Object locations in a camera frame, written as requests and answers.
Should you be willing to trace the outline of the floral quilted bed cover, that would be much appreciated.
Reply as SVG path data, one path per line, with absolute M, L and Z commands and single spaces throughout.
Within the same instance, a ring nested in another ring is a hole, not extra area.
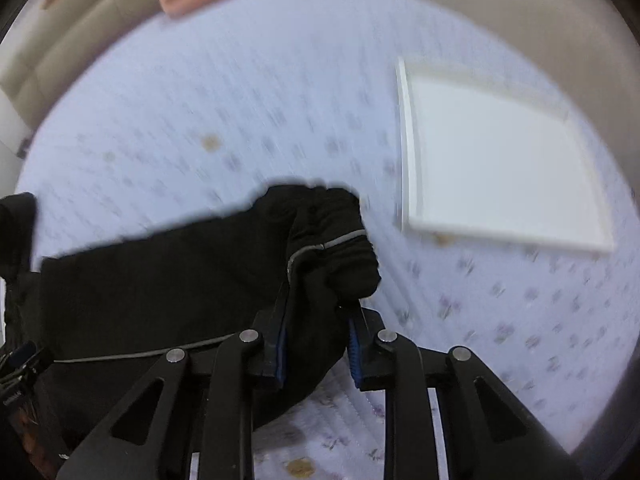
M 403 56 L 494 73 L 566 110 L 612 208 L 609 256 L 439 246 L 400 221 Z M 381 261 L 370 304 L 426 348 L 470 346 L 599 479 L 625 430 L 608 404 L 639 337 L 636 204 L 593 114 L 502 40 L 426 0 L 227 0 L 119 40 L 55 105 L 20 189 L 35 256 L 247 205 L 274 180 L 361 197 Z

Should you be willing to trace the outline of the beige padded headboard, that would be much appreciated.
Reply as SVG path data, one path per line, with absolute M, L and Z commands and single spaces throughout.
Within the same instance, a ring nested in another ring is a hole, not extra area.
M 158 12 L 158 0 L 35 0 L 1 43 L 10 110 L 34 130 L 104 49 Z

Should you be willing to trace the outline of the black padded jacket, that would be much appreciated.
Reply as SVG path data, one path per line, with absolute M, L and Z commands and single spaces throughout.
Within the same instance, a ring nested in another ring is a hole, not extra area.
M 51 479 L 167 349 L 198 350 L 282 308 L 283 379 L 258 394 L 264 426 L 314 392 L 346 347 L 347 308 L 381 277 L 356 195 L 273 185 L 248 208 L 30 267 L 37 205 L 1 202 L 6 351 L 33 342 L 53 364 L 1 430 L 6 479 Z

